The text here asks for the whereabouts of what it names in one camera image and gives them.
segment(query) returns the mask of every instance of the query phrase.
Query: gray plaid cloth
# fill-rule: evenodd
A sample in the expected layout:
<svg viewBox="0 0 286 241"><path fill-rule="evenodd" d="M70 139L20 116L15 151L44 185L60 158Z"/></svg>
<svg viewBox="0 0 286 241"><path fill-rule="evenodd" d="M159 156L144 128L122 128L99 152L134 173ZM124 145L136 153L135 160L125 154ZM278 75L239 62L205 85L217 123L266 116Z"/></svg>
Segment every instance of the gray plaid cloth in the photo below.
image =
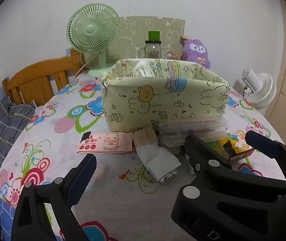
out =
<svg viewBox="0 0 286 241"><path fill-rule="evenodd" d="M12 145L33 118L35 107L12 104L6 96L0 103L0 167Z"/></svg>

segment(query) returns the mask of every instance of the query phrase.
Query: stuffed animal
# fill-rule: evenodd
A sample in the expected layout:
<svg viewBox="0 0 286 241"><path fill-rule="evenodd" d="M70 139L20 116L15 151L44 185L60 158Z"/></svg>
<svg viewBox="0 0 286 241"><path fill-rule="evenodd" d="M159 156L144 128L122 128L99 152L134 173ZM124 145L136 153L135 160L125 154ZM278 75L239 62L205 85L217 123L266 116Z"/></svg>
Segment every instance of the stuffed animal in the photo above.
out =
<svg viewBox="0 0 286 241"><path fill-rule="evenodd" d="M189 62L197 62L207 69L211 67L211 63L207 58L207 50L201 41L197 39L184 41L183 56Z"/></svg>

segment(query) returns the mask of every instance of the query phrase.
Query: clear plastic packaging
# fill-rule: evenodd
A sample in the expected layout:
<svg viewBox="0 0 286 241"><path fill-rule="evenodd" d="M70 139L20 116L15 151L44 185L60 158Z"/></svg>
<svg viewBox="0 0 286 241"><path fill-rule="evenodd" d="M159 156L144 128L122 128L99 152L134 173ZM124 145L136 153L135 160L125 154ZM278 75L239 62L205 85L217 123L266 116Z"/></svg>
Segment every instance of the clear plastic packaging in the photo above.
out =
<svg viewBox="0 0 286 241"><path fill-rule="evenodd" d="M168 147L184 145L189 134L209 142L226 137L227 121L222 116L164 120L160 123L159 132L160 142Z"/></svg>

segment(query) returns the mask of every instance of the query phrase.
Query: blue gripper pad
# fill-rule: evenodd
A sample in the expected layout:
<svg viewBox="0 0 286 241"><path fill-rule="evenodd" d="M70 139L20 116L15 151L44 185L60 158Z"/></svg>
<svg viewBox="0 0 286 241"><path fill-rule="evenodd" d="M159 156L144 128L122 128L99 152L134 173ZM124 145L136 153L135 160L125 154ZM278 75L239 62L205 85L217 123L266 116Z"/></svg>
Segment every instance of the blue gripper pad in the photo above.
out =
<svg viewBox="0 0 286 241"><path fill-rule="evenodd" d="M276 142L252 130L245 134L245 141L248 145L262 152L269 158L280 157L281 153Z"/></svg>
<svg viewBox="0 0 286 241"><path fill-rule="evenodd" d="M96 165L96 157L92 154L87 154L78 167L72 168L66 175L65 183L70 185L70 187L65 190L66 204L68 207L78 204L96 170Z"/></svg>

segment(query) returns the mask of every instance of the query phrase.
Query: electric fan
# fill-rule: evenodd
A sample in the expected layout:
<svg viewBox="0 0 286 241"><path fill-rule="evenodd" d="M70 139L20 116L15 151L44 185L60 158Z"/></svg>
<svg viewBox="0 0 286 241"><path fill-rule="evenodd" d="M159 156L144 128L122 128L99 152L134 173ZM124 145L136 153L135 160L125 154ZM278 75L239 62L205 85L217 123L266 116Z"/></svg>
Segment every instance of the electric fan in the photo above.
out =
<svg viewBox="0 0 286 241"><path fill-rule="evenodd" d="M112 64L106 64L106 50L117 38L120 28L117 13L108 5L91 3L78 9L67 25L67 39L81 53L98 53L99 65L90 67L89 76L104 75Z"/></svg>
<svg viewBox="0 0 286 241"><path fill-rule="evenodd" d="M241 73L241 78L248 86L244 97L256 109L267 107L275 97L277 86L269 73L256 75L250 68Z"/></svg>

